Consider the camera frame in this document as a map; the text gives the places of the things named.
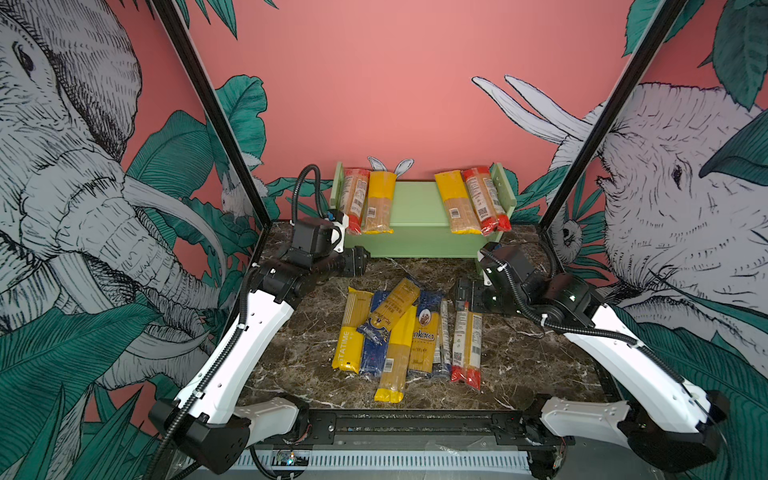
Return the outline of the yellow orange spaghetti bag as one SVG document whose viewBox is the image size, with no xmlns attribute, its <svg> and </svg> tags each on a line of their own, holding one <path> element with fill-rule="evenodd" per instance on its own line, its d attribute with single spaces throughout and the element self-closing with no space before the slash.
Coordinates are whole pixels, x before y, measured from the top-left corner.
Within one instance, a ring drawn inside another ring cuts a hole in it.
<svg viewBox="0 0 768 480">
<path fill-rule="evenodd" d="M 451 232 L 454 234 L 480 234 L 481 226 L 474 212 L 461 172 L 453 170 L 437 173 L 435 182 L 448 216 Z"/>
</svg>

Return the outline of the small yellow pasta bag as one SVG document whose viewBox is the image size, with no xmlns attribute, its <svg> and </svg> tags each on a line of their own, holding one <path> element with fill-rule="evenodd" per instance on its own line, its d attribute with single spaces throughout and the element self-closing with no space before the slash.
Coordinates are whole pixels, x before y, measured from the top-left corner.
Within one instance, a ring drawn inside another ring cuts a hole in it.
<svg viewBox="0 0 768 480">
<path fill-rule="evenodd" d="M 419 296 L 420 286 L 410 278 L 402 279 L 371 314 L 371 326 L 390 332 Z"/>
</svg>

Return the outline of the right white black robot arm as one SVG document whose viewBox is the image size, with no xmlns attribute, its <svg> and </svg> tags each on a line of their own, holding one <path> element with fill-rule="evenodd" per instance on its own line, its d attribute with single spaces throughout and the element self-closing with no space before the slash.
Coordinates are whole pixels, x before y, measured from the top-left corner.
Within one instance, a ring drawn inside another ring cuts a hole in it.
<svg viewBox="0 0 768 480">
<path fill-rule="evenodd" d="M 521 419 L 528 439 L 612 443 L 670 474 L 717 459 L 725 444 L 718 426 L 730 410 L 722 392 L 704 390 L 666 365 L 581 278 L 545 274 L 517 245 L 488 242 L 476 258 L 482 279 L 459 280 L 456 300 L 467 302 L 474 313 L 518 314 L 565 336 L 630 394 L 612 403 L 541 395 Z"/>
</svg>

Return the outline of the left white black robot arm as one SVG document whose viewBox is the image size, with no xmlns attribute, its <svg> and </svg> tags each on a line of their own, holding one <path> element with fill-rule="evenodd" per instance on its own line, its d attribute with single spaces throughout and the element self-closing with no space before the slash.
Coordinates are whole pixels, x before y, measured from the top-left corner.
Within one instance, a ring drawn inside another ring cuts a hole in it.
<svg viewBox="0 0 768 480">
<path fill-rule="evenodd" d="M 149 418 L 162 440 L 145 478 L 166 476 L 162 463 L 172 449 L 192 458 L 195 468 L 221 474 L 253 444 L 294 430 L 297 402 L 278 397 L 239 407 L 237 400 L 266 347 L 302 300 L 333 276 L 363 275 L 370 259 L 365 248 L 345 246 L 346 214 L 318 204 L 317 216 L 301 219 L 298 205 L 294 199 L 290 244 L 244 275 L 237 315 L 212 356 L 174 399 L 161 399 L 152 407 Z"/>
</svg>

